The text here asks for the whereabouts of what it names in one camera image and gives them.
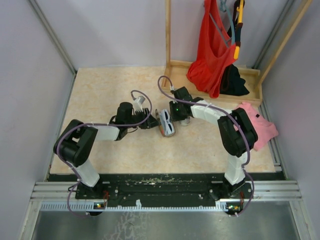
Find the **map print glasses case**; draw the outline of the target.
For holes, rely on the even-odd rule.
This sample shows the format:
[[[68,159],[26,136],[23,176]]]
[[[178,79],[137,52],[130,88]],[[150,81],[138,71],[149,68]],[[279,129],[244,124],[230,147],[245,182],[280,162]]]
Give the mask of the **map print glasses case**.
[[[189,118],[186,118],[186,119],[184,119],[184,120],[181,120],[180,121],[180,124],[183,126],[183,127],[186,127],[186,126],[188,126],[189,124],[190,124],[190,119]]]

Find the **white sunglasses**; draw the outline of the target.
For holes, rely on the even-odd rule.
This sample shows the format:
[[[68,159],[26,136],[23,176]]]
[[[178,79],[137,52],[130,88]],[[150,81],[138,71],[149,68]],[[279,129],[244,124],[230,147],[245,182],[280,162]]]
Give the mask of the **white sunglasses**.
[[[171,120],[170,113],[167,109],[163,109],[159,116],[164,136],[171,137],[173,134],[175,134],[175,127]]]

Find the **plaid brown glasses case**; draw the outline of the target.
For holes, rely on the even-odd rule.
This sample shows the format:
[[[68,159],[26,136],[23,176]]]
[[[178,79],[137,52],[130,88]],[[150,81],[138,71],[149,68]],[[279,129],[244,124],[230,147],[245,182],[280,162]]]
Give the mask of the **plaid brown glasses case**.
[[[167,109],[161,111],[156,109],[155,117],[159,122],[159,129],[163,137],[172,137],[176,133],[171,115]]]

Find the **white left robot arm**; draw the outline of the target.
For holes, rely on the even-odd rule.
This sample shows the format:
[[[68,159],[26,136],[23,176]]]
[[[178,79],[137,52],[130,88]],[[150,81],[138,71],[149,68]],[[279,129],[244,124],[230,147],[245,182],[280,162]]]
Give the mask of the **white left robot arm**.
[[[120,103],[116,115],[109,123],[83,123],[73,119],[54,144],[53,152],[76,174],[86,192],[97,199],[103,195],[104,186],[99,183],[100,175],[89,160],[95,141],[120,141],[129,128],[142,130],[160,125],[148,108],[134,110],[129,102]]]

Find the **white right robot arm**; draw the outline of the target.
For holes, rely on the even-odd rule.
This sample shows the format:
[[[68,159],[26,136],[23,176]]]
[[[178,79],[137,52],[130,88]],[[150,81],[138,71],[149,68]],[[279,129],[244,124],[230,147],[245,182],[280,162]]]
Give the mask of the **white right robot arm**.
[[[258,134],[246,111],[241,107],[226,110],[201,97],[193,98],[186,87],[172,87],[170,92],[174,96],[169,102],[171,121],[183,124],[189,122],[190,118],[195,118],[218,127],[222,145],[228,153],[223,192],[227,197],[235,198],[245,182],[244,168],[249,163],[251,150],[258,140]]]

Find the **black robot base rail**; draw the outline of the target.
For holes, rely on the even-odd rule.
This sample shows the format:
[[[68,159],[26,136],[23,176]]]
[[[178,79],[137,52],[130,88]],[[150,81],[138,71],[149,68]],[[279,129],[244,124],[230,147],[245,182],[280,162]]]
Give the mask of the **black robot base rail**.
[[[192,208],[215,207],[221,201],[243,203],[251,194],[284,190],[281,172],[250,173],[230,186],[222,173],[101,174],[97,186],[76,183],[72,174],[51,174],[43,184],[46,197],[106,202],[107,207]]]

